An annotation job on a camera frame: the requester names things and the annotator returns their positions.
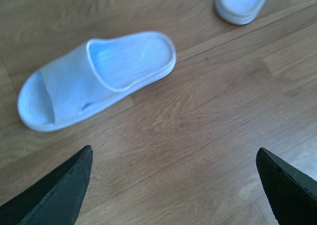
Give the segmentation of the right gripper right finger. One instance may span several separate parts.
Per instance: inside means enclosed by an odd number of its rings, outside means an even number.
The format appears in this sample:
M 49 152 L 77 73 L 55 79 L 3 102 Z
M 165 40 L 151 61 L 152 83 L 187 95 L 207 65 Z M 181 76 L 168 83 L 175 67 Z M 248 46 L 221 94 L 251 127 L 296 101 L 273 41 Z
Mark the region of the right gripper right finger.
M 317 223 L 317 182 L 266 148 L 256 166 L 272 212 L 280 225 Z

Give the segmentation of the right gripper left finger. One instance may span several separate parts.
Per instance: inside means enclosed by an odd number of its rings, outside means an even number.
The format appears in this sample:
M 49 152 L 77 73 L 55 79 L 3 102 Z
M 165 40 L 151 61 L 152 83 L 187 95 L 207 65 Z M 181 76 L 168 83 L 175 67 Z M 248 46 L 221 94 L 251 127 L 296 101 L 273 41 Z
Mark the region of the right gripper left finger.
M 73 225 L 90 182 L 93 150 L 83 147 L 0 207 L 2 225 Z

